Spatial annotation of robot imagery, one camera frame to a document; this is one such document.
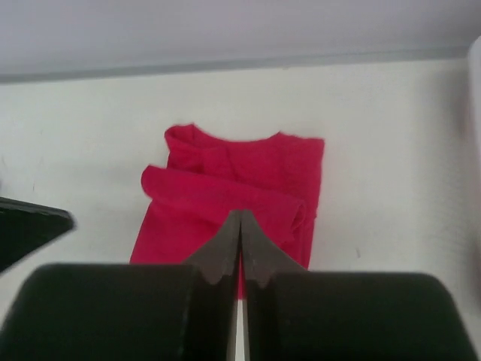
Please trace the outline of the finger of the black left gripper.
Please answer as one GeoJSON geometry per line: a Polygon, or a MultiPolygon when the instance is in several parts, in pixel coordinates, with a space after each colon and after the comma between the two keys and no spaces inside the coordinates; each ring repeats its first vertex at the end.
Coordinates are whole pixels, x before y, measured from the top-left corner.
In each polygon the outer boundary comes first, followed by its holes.
{"type": "Polygon", "coordinates": [[[74,228],[68,211],[1,198],[1,271],[74,228]]]}

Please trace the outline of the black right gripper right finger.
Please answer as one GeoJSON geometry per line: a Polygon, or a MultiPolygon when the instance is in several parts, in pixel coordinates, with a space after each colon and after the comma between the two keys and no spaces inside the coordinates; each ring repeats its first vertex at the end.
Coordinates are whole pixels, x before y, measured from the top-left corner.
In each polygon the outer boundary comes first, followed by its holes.
{"type": "Polygon", "coordinates": [[[241,212],[244,340],[249,360],[309,360],[308,272],[241,212]]]}

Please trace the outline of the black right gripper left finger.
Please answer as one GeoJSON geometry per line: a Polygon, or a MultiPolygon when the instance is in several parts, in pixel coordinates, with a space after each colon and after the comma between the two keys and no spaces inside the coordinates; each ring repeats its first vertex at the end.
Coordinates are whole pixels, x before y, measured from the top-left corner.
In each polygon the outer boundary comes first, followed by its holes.
{"type": "Polygon", "coordinates": [[[182,264],[181,360],[227,360],[237,303],[241,213],[182,264]]]}

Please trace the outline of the magenta t shirt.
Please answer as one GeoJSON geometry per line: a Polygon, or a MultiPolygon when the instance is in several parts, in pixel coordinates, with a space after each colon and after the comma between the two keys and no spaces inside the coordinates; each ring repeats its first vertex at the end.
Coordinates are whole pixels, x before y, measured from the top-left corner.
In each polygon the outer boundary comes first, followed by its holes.
{"type": "Polygon", "coordinates": [[[262,231],[302,266],[310,263],[325,142],[279,132],[227,141],[193,124],[165,131],[165,167],[147,166],[150,204],[133,264],[181,263],[209,241],[230,211],[251,211],[262,231]]]}

